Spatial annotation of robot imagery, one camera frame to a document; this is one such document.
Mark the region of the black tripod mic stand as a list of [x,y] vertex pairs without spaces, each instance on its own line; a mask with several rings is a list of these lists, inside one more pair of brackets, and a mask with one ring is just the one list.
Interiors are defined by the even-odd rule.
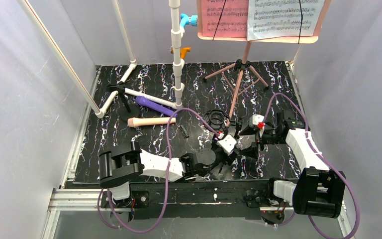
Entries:
[[[242,125],[242,123],[239,121],[237,122],[237,121],[231,120],[231,118],[224,111],[221,111],[219,109],[208,110],[204,114],[204,120],[219,135],[221,133],[229,134],[229,126],[230,125],[231,126],[241,126]],[[219,140],[219,137],[214,135],[212,138],[212,143],[211,143],[211,149],[210,149],[211,151],[213,149],[221,148],[220,146],[218,146],[216,144],[216,142],[218,140]],[[209,167],[209,171],[211,171],[212,169],[215,168],[215,167],[212,167],[211,165]]]

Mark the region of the purple microphone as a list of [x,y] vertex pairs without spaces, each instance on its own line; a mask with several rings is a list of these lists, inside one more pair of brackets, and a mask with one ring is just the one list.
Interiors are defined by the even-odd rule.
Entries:
[[147,107],[147,108],[150,108],[152,110],[155,110],[161,114],[164,114],[166,116],[169,116],[169,117],[176,117],[177,114],[172,111],[171,109],[169,108],[166,108],[162,105],[159,105],[143,96],[137,96],[135,98],[135,102],[136,104],[140,105],[140,106],[143,106],[143,107]]

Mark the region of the pink microphone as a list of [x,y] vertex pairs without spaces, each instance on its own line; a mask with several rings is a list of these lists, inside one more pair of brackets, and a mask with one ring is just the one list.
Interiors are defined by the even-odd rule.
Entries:
[[167,124],[169,121],[169,117],[163,118],[129,118],[127,120],[127,125],[129,127],[140,127],[140,126],[148,126],[148,125],[162,125]]

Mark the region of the black round-base mic stand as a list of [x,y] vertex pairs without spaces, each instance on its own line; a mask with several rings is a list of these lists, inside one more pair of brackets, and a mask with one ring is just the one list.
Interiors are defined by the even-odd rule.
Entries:
[[123,106],[119,110],[117,110],[117,113],[121,120],[127,122],[131,118],[139,117],[140,107],[136,104],[130,104],[128,102],[128,99],[125,96],[125,85],[123,83],[118,85],[109,84],[107,85],[106,90],[108,92],[118,92],[119,98],[123,103]]

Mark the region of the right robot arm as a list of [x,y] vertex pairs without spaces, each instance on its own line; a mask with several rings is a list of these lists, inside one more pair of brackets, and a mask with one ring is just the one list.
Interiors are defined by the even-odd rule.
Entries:
[[239,134],[253,134],[256,141],[244,150],[251,156],[267,144],[286,144],[293,152],[301,169],[296,183],[279,178],[270,178],[266,189],[248,191],[249,206],[262,200],[284,203],[300,215],[337,218],[340,215],[345,183],[338,173],[330,169],[319,156],[321,152],[305,130],[305,123],[297,120],[290,111],[277,113],[277,125],[264,121],[264,116],[254,114],[249,124]]

